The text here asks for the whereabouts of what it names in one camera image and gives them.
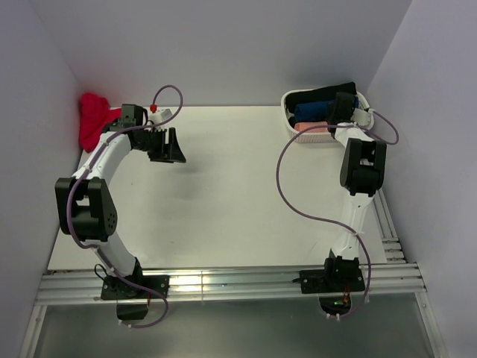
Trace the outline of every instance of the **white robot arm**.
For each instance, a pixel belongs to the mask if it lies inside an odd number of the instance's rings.
[[[338,93],[326,117],[329,132],[345,148],[340,172],[340,184],[347,190],[339,222],[338,238],[325,260],[324,268],[300,271],[302,293],[359,292],[365,290],[359,264],[359,241],[364,217],[376,191],[384,181],[386,144],[370,138],[357,124],[353,124],[355,96]],[[323,301],[328,313],[346,313],[350,301],[334,306],[337,301]]]
[[[155,290],[164,296],[167,293],[168,277],[143,276],[139,261],[121,241],[116,232],[118,215],[108,190],[108,184],[119,164],[133,149],[146,151],[150,161],[154,162],[186,162],[177,143],[175,128],[145,128],[142,124],[144,112],[145,109],[140,106],[123,104],[121,118],[103,129],[100,142],[86,163],[70,178],[58,179],[55,185],[62,232],[71,234],[69,223],[72,224],[78,244],[94,250],[109,269],[107,276],[103,277],[103,300],[146,298],[148,293],[139,289],[139,286]],[[67,210],[69,200],[70,217]],[[118,276],[132,285],[124,283]],[[117,308],[118,318],[121,320],[142,319],[147,311],[146,305],[136,305],[133,312],[129,306],[118,305]]]

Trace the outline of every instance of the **red cloth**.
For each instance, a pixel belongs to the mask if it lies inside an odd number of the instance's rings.
[[[93,93],[85,93],[80,99],[80,145],[92,152],[99,143],[103,127],[121,116],[121,109],[110,110],[107,99]]]

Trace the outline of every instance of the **white table surface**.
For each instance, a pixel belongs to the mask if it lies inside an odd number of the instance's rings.
[[[279,116],[280,107],[185,107],[169,127],[177,129],[186,164],[152,163],[141,151],[123,160],[110,184],[117,231],[143,268],[323,264],[338,228],[282,202],[275,168],[288,135]],[[306,213],[339,219],[343,154],[338,143],[293,144],[281,174],[289,200]],[[372,207],[363,239],[372,263],[386,263]],[[48,269],[96,263],[91,250],[58,233]]]

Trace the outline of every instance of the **blue cloth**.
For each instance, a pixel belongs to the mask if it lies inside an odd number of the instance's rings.
[[[297,104],[294,115],[297,123],[300,122],[319,122],[325,119],[328,105],[335,101],[309,102]],[[359,106],[358,97],[355,99],[355,107]]]

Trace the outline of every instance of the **white basket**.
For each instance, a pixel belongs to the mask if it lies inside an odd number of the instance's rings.
[[[296,136],[299,132],[296,131],[294,128],[292,128],[290,126],[290,123],[288,123],[288,118],[290,118],[292,114],[289,113],[288,110],[286,109],[285,99],[288,95],[292,93],[307,92],[311,90],[314,90],[314,89],[296,89],[294,91],[287,92],[282,97],[282,120],[283,120],[283,123],[285,124],[288,134],[290,135],[290,138],[292,138],[293,136]],[[356,95],[358,96],[358,102],[359,102],[358,108],[360,110],[369,108],[370,105],[367,103],[366,98],[360,92],[357,92]],[[365,125],[367,129],[371,129],[374,125],[374,118],[373,118],[373,114],[371,113],[369,113],[369,120],[370,121],[368,123],[359,123],[359,124]],[[334,141],[335,140],[331,137],[331,134],[329,132],[304,133],[295,139],[295,142],[298,142],[298,143],[324,143],[324,142],[334,142]]]

